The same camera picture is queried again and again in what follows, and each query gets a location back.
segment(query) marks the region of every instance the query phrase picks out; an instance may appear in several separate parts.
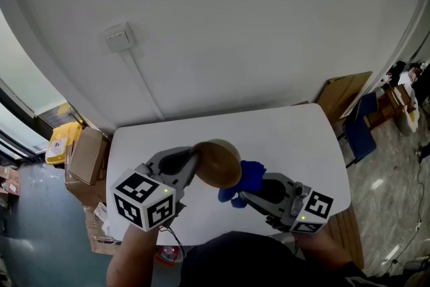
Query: blue cloth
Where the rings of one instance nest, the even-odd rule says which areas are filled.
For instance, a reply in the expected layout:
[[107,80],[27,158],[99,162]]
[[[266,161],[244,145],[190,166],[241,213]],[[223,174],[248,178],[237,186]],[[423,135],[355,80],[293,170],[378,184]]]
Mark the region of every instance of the blue cloth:
[[220,189],[218,200],[227,202],[235,208],[244,208],[247,203],[241,198],[234,198],[239,192],[258,192],[263,189],[263,174],[266,172],[263,164],[258,161],[241,161],[242,177],[241,180],[232,188]]

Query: forearm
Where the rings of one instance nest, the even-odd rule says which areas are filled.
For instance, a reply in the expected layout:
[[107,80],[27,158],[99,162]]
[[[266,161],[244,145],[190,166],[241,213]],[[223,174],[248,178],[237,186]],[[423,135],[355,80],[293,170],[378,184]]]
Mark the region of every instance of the forearm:
[[323,269],[333,272],[352,261],[348,252],[336,243],[325,231],[314,235],[295,233],[297,245],[306,260],[317,263]]
[[158,227],[149,232],[128,227],[107,269],[108,287],[150,286],[158,235]]

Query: white switch box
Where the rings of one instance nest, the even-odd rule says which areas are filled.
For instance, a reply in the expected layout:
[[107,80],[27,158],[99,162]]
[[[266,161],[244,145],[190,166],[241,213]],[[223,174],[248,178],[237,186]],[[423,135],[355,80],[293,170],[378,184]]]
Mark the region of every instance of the white switch box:
[[128,169],[110,187],[116,212],[149,231],[175,216],[176,190],[147,175]]
[[117,24],[105,31],[105,41],[113,53],[129,49],[134,44],[132,30],[127,22]]

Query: marble floor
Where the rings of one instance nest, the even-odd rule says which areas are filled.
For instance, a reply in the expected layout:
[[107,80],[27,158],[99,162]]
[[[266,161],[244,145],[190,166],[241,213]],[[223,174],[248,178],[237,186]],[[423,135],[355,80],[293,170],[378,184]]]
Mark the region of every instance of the marble floor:
[[[421,114],[419,129],[404,136],[393,120],[372,130],[377,149],[348,168],[351,199],[357,217],[368,276],[380,276],[391,260],[403,251],[415,235],[418,205],[423,187],[418,184],[420,169],[414,156],[418,142],[426,145],[430,132]],[[345,162],[353,160],[347,141],[339,141]],[[421,205],[422,224],[417,236],[393,264],[391,274],[400,274],[402,264],[430,254],[430,157],[421,163],[420,180],[425,185]]]

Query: marker cube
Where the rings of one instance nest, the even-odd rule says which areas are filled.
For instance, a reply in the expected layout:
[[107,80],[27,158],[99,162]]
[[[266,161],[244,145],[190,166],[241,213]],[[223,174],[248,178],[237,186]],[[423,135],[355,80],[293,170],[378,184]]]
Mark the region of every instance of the marker cube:
[[175,215],[175,188],[132,169],[111,186],[116,212],[138,228],[149,231]]

